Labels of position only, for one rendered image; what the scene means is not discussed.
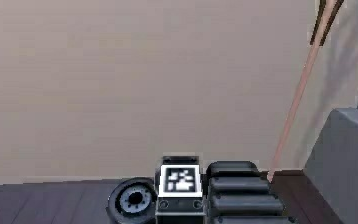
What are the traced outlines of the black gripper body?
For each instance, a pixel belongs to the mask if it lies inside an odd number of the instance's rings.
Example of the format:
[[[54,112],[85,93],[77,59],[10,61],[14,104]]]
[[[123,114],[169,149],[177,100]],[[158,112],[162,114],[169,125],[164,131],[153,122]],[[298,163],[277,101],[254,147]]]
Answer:
[[[105,208],[109,224],[155,224],[157,194],[151,178],[120,182],[109,194]]]

